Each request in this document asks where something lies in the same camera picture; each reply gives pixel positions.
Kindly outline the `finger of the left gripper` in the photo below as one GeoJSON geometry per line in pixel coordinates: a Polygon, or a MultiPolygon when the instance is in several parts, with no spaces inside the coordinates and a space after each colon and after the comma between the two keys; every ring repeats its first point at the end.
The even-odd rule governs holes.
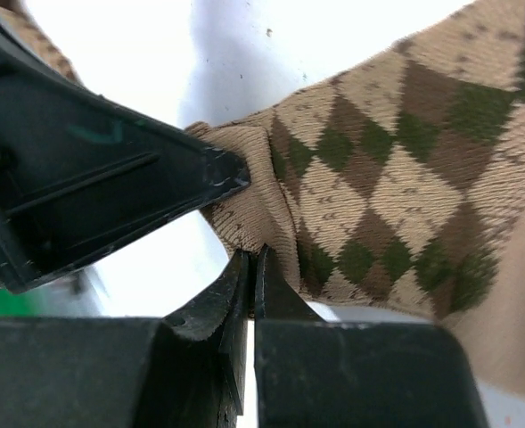
{"type": "Polygon", "coordinates": [[[61,75],[0,2],[0,288],[67,276],[250,182],[246,162],[61,75]]]}

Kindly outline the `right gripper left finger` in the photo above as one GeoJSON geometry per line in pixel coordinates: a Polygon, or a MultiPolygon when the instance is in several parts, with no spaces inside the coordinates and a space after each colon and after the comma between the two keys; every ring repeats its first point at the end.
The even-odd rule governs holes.
{"type": "Polygon", "coordinates": [[[249,254],[235,252],[211,285],[165,318],[173,417],[243,414],[249,274],[249,254]]]}

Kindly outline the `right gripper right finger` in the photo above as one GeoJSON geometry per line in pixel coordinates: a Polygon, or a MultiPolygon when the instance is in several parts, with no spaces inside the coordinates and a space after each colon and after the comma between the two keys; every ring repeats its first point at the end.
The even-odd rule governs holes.
{"type": "Polygon", "coordinates": [[[266,244],[258,255],[253,310],[256,322],[323,321],[287,283],[276,251],[266,244]]]}

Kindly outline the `tan argyle sock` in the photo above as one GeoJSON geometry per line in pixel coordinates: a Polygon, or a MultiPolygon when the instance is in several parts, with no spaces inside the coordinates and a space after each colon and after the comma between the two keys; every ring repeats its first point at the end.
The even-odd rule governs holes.
{"type": "Polygon", "coordinates": [[[525,1],[476,1],[280,103],[189,133],[252,183],[203,210],[321,303],[441,323],[525,396],[525,1]]]}

